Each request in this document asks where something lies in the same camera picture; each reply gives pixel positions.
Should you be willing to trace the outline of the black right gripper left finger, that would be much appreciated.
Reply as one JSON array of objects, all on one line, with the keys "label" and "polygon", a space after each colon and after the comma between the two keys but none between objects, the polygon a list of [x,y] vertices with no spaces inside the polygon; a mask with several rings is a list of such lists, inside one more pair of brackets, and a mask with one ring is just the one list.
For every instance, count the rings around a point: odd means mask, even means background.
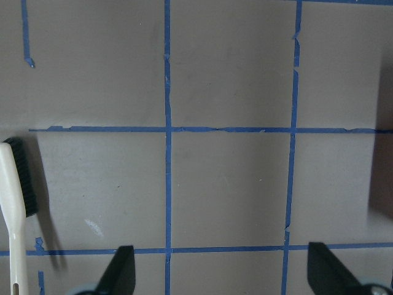
[{"label": "black right gripper left finger", "polygon": [[95,288],[95,294],[132,295],[136,287],[134,247],[120,246]]}]

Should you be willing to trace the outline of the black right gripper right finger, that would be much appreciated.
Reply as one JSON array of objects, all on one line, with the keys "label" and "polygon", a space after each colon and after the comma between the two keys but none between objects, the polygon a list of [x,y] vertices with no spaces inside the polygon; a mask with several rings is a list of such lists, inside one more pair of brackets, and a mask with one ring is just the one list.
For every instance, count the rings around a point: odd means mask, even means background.
[{"label": "black right gripper right finger", "polygon": [[307,280],[314,294],[368,294],[347,267],[322,242],[309,242]]}]

